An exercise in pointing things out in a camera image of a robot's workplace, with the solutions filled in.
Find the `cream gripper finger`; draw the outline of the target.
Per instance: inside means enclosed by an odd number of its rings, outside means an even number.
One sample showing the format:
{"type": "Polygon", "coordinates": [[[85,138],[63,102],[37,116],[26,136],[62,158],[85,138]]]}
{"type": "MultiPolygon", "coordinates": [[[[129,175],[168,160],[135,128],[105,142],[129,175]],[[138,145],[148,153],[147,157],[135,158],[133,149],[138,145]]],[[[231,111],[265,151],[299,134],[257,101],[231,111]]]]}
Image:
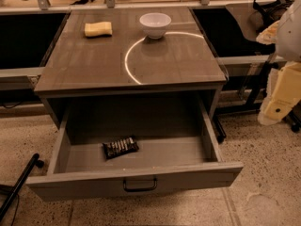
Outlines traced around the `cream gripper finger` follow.
{"type": "Polygon", "coordinates": [[[280,70],[272,69],[266,92],[258,122],[273,125],[284,119],[301,101],[301,63],[291,61],[280,70]]]}

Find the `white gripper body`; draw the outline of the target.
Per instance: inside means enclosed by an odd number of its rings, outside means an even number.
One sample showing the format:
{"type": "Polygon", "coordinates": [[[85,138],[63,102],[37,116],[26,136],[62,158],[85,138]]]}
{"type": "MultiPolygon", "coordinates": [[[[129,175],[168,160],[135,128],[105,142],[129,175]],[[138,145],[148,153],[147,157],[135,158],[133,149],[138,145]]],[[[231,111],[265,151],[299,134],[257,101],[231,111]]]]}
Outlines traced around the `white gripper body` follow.
{"type": "Polygon", "coordinates": [[[270,45],[277,41],[277,29],[279,21],[276,21],[265,28],[256,38],[256,42],[270,45]]]}

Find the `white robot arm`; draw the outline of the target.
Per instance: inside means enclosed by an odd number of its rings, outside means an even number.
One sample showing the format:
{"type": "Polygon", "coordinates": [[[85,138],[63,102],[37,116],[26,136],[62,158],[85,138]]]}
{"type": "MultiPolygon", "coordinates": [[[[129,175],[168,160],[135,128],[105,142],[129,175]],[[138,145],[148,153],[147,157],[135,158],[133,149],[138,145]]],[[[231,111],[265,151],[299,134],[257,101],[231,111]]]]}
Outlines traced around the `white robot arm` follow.
{"type": "Polygon", "coordinates": [[[258,122],[272,125],[284,119],[301,101],[301,0],[284,12],[256,38],[262,44],[276,45],[276,55],[287,63],[268,76],[267,96],[261,104],[258,122]]]}

